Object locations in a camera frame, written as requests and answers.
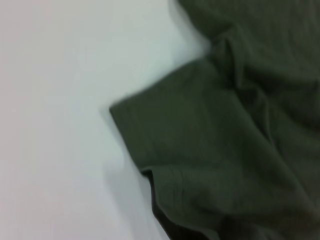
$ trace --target t-shirt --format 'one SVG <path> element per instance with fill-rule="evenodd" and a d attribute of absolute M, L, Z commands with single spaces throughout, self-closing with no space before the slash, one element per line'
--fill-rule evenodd
<path fill-rule="evenodd" d="M 110 108 L 172 240 L 320 239 L 320 0 L 180 0 L 213 45 Z"/>

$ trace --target olive green cloth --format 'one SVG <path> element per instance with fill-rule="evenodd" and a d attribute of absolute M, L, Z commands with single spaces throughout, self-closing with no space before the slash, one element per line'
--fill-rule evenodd
<path fill-rule="evenodd" d="M 110 108 L 156 206 L 208 240 L 320 240 L 320 0 L 179 2 L 212 51 Z"/>

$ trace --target white surface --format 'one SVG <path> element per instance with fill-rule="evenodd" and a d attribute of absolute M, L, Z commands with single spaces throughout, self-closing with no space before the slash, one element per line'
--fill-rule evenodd
<path fill-rule="evenodd" d="M 0 239 L 168 239 L 107 109 L 207 47 L 168 0 L 1 0 Z"/>

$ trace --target white background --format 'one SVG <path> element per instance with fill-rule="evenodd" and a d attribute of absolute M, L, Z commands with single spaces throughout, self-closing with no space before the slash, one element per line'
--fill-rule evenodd
<path fill-rule="evenodd" d="M 207 48 L 172 0 L 0 0 L 0 240 L 167 240 L 108 108 Z"/>

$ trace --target sleeve hem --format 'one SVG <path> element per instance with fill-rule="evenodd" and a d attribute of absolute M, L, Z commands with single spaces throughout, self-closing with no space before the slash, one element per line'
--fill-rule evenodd
<path fill-rule="evenodd" d="M 151 143 L 139 124 L 138 116 L 126 101 L 113 105 L 109 111 L 132 160 L 142 170 L 146 167 L 144 161 L 150 160 Z"/>

